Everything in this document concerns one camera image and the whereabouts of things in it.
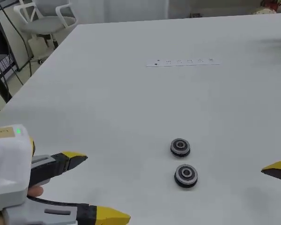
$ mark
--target finger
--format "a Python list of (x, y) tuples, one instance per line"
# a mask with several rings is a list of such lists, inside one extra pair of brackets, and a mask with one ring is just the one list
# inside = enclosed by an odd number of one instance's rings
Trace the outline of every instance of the finger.
[(44, 192), (44, 189), (42, 187), (31, 187), (28, 189), (28, 195), (31, 197), (39, 197)]

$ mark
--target label sticker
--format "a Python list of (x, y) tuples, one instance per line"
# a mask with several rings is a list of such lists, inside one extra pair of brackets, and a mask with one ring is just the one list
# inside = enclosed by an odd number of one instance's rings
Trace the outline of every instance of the label sticker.
[(15, 137), (13, 127), (0, 127), (0, 138)]

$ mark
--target chair leg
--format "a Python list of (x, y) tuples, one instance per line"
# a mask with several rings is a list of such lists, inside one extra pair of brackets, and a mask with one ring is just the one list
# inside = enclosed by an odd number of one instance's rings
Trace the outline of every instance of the chair leg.
[(54, 49), (57, 49), (57, 47), (58, 47), (58, 43), (57, 43), (57, 41), (56, 41), (56, 39), (55, 39), (54, 35), (53, 35), (53, 34), (51, 34), (51, 36), (52, 36), (52, 40), (53, 40)]

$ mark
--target chair backrest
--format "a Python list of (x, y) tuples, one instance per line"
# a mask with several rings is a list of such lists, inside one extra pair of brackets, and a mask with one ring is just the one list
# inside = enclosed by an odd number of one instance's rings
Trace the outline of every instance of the chair backrest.
[[(43, 16), (56, 16), (56, 7), (68, 4), (69, 0), (33, 0), (33, 2)], [(69, 8), (61, 9), (61, 13), (63, 16), (74, 17)]]

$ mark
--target yellow object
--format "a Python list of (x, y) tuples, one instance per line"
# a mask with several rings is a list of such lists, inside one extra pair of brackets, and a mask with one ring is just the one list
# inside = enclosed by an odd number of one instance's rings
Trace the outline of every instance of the yellow object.
[(32, 156), (33, 156), (33, 155), (34, 155), (34, 152), (36, 151), (36, 147), (35, 147), (35, 145), (34, 145), (33, 139), (32, 139), (31, 137), (29, 137), (29, 139), (30, 139), (30, 143), (31, 143), (31, 146), (32, 146)]
[(64, 154), (65, 156), (69, 157), (69, 158), (73, 158), (76, 156), (86, 156), (84, 154), (78, 153), (78, 152), (73, 152), (73, 151), (63, 151), (62, 154)]
[(95, 225), (126, 225), (130, 216), (108, 207), (97, 206)]
[(271, 164), (271, 165), (268, 165), (266, 167), (264, 167), (262, 169), (263, 170), (268, 170), (268, 169), (278, 169), (278, 170), (281, 170), (281, 161), (280, 162), (276, 162), (274, 164)]

